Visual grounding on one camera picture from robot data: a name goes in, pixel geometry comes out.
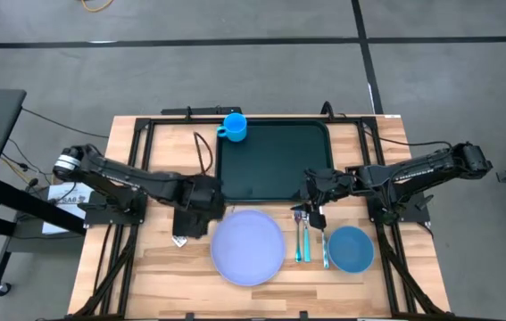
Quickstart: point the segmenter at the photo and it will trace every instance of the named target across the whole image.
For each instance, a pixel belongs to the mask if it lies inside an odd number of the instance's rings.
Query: purple plate
[[[277,222],[258,210],[243,210],[223,219],[211,240],[217,271],[236,285],[269,281],[282,266],[286,248]]]

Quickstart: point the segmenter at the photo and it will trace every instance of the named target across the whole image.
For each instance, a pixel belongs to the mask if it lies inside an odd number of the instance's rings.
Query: lavender plate
[[[280,227],[258,210],[229,215],[211,240],[215,268],[229,282],[241,286],[269,281],[280,270],[285,254]]]

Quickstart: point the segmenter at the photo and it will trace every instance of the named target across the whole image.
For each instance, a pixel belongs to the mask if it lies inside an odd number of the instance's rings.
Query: mug handle
[[[217,136],[227,137],[227,128],[225,128],[224,126],[217,127]]]

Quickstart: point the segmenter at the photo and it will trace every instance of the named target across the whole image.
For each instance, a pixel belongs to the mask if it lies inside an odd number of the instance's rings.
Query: caster wheel
[[[0,285],[0,296],[5,296],[12,288],[12,285],[6,282]]]

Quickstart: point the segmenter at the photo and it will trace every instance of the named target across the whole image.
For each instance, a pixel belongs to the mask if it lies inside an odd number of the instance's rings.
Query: blue cup
[[[233,112],[225,117],[223,126],[217,127],[217,136],[226,137],[231,142],[240,142],[246,137],[246,117]]]

